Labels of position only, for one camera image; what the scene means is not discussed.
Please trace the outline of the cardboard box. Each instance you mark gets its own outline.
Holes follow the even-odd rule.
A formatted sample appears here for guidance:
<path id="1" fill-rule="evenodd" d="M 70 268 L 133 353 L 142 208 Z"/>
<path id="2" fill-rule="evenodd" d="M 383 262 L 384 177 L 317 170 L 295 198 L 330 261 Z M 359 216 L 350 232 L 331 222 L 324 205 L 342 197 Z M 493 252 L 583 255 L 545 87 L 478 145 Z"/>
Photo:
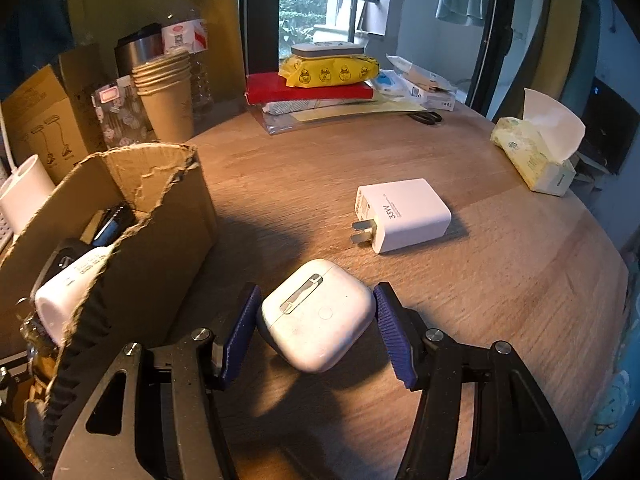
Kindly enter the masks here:
<path id="1" fill-rule="evenodd" d="M 127 203 L 138 221 L 116 240 L 63 325 L 43 414 L 41 463 L 52 476 L 81 410 L 128 342 L 161 344 L 218 238 L 216 212 L 198 151 L 148 143 L 94 153 L 80 162 L 29 220 L 1 261 L 1 353 L 24 347 L 17 303 L 66 238 L 100 209 Z"/>

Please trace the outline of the white pill bottle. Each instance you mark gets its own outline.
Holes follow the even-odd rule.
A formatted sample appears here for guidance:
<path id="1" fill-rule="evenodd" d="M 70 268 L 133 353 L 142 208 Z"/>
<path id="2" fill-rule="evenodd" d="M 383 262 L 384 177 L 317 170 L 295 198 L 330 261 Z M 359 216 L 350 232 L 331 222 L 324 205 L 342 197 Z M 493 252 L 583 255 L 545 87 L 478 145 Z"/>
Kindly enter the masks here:
<path id="1" fill-rule="evenodd" d="M 65 325 L 84 300 L 112 250 L 112 245 L 92 248 L 36 290 L 36 311 L 58 347 L 63 341 Z"/>

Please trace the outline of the white earbuds case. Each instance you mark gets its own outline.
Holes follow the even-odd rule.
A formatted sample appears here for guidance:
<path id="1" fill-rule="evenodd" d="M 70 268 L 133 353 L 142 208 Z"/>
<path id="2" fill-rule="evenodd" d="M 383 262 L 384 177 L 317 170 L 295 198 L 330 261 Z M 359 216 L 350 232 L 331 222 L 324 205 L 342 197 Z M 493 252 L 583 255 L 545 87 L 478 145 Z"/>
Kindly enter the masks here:
<path id="1" fill-rule="evenodd" d="M 374 314 L 367 285 L 329 260 L 314 259 L 262 300 L 257 326 L 288 364 L 317 374 L 334 367 Z"/>

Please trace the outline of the white power adapter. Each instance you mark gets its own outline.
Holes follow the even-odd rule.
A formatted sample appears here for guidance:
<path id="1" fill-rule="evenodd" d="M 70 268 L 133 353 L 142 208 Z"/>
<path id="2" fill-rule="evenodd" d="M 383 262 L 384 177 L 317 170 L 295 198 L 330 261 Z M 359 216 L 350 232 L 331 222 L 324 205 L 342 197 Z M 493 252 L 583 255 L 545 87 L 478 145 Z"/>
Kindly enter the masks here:
<path id="1" fill-rule="evenodd" d="M 445 202 L 422 178 L 361 185 L 355 212 L 350 239 L 369 243 L 376 254 L 442 237 L 452 218 Z"/>

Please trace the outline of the grey headboard bed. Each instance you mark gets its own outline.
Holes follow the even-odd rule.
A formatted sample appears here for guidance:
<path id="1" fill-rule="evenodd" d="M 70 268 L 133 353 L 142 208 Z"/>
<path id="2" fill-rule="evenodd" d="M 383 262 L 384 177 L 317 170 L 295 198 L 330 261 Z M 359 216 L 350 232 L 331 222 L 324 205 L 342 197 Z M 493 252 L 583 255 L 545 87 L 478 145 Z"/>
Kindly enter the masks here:
<path id="1" fill-rule="evenodd" d="M 623 439 L 639 411 L 639 257 L 632 256 L 626 297 L 626 323 L 616 350 L 611 379 L 580 440 L 576 458 L 590 479 Z"/>

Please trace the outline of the white desk lamp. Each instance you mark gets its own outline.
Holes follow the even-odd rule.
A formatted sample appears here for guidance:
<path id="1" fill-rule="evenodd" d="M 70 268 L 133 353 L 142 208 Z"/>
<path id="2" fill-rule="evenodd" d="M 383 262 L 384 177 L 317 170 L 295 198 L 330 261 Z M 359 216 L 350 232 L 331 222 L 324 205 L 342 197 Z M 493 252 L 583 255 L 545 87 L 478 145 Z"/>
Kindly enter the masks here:
<path id="1" fill-rule="evenodd" d="M 1 117 L 1 133 L 11 169 L 1 185 L 1 213 L 13 235 L 18 237 L 53 193 L 55 185 L 38 155 L 29 156 L 20 166 L 15 165 L 4 117 Z"/>

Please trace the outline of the tissue pack with tissue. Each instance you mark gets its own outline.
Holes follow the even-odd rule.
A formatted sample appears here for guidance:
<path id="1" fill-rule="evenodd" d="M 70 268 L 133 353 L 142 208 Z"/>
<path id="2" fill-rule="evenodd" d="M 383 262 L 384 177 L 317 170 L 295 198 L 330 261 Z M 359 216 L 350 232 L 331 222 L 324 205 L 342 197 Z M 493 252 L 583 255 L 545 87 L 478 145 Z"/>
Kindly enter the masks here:
<path id="1" fill-rule="evenodd" d="M 490 140 L 504 151 L 531 191 L 562 197 L 576 176 L 570 158 L 585 130 L 582 120 L 565 105 L 526 88 L 523 118 L 500 118 Z"/>

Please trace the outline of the floral glass jar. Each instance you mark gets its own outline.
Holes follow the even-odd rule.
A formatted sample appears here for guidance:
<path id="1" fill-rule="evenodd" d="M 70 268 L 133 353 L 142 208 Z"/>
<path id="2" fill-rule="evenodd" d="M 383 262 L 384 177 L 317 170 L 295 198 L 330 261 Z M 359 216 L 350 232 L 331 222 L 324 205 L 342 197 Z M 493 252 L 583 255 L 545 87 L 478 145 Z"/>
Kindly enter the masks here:
<path id="1" fill-rule="evenodd" d="M 157 140 L 130 75 L 96 90 L 91 101 L 108 148 Z"/>

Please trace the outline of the brown lamp packaging box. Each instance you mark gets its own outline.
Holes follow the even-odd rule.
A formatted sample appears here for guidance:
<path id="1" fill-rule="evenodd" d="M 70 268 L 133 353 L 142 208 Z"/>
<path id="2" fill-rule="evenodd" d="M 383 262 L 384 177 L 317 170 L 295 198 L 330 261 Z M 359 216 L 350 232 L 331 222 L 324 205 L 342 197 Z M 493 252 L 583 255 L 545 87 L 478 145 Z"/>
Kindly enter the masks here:
<path id="1" fill-rule="evenodd" d="M 40 68 L 2 102 L 12 155 L 37 155 L 60 183 L 105 142 L 91 96 L 107 84 L 99 47 L 78 47 Z"/>

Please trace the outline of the black television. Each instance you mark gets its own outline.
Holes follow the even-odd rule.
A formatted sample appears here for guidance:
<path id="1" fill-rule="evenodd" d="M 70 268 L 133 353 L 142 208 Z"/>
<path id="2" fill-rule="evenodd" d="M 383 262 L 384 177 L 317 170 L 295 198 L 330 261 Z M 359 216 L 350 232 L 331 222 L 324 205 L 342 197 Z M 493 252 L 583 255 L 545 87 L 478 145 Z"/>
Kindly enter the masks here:
<path id="1" fill-rule="evenodd" d="M 636 109 L 598 77 L 594 77 L 582 122 L 586 130 L 579 153 L 618 174 L 639 127 Z"/>

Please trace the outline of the black scissors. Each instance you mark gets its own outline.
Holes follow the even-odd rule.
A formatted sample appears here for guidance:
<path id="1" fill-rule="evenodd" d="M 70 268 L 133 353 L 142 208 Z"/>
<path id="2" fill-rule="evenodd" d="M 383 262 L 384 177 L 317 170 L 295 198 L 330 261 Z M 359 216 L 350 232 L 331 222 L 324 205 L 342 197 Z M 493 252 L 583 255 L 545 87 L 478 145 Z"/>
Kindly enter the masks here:
<path id="1" fill-rule="evenodd" d="M 434 126 L 442 122 L 442 116 L 436 112 L 430 112 L 424 110 L 424 112 L 413 112 L 408 115 L 409 118 L 415 122 L 420 122 L 423 125 Z"/>

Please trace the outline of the stack of paper cups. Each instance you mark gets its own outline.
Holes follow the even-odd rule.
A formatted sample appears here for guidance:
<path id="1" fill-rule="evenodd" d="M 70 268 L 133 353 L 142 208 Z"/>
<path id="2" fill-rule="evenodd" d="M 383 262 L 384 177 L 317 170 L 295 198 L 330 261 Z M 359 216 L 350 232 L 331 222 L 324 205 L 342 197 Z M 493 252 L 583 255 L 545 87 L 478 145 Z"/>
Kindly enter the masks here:
<path id="1" fill-rule="evenodd" d="M 178 48 L 136 66 L 132 79 L 157 139 L 189 141 L 194 133 L 189 51 Z"/>

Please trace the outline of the white small boxes pile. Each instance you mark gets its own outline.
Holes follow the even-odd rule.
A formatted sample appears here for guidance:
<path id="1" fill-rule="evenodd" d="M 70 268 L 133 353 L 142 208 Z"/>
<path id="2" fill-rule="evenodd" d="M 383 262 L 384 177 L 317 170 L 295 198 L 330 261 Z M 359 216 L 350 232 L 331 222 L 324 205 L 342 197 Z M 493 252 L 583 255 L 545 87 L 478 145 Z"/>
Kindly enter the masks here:
<path id="1" fill-rule="evenodd" d="M 427 110 L 452 112 L 457 88 L 446 78 L 397 55 L 386 55 L 391 70 L 380 70 L 370 85 L 392 100 L 412 101 Z"/>

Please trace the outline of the stainless steel thermos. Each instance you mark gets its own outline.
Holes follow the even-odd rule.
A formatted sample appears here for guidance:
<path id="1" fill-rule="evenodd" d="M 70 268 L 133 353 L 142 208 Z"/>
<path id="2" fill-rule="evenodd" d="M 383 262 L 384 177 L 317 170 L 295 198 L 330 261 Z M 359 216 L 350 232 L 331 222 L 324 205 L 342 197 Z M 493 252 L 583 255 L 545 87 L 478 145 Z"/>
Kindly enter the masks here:
<path id="1" fill-rule="evenodd" d="M 162 25 L 151 23 L 132 34 L 119 38 L 114 55 L 117 75 L 130 75 L 132 70 L 164 53 Z"/>

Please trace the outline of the yellow wet wipes pack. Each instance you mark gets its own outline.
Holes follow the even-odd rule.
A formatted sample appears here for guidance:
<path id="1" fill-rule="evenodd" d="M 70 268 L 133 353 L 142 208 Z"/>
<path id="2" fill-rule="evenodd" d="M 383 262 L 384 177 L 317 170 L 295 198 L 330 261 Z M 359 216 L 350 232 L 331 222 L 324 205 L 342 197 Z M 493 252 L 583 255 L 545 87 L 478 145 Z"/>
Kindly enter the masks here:
<path id="1" fill-rule="evenodd" d="M 290 55 L 280 65 L 278 75 L 290 88 L 326 88 L 360 84 L 378 76 L 380 64 L 367 55 L 302 58 Z"/>

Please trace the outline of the clear plastic water bottle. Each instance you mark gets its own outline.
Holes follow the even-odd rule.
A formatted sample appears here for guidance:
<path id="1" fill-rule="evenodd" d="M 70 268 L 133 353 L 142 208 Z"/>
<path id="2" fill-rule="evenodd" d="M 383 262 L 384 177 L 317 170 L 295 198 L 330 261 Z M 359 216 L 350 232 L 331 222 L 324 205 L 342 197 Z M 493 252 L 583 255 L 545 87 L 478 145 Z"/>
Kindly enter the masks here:
<path id="1" fill-rule="evenodd" d="M 191 65 L 191 96 L 196 120 L 204 118 L 213 107 L 209 74 L 205 64 L 208 50 L 206 21 L 195 0 L 172 0 L 163 27 L 166 52 L 183 48 L 189 51 Z"/>

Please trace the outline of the grey case on wipes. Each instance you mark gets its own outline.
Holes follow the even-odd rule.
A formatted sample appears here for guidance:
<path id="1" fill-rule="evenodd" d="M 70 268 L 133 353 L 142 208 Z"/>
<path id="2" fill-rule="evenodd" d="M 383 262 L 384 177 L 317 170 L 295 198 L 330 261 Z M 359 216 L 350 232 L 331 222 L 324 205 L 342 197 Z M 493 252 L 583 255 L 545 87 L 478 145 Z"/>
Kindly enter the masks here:
<path id="1" fill-rule="evenodd" d="M 349 41 L 319 41 L 294 44 L 291 53 L 300 58 L 335 58 L 363 55 L 364 47 Z"/>

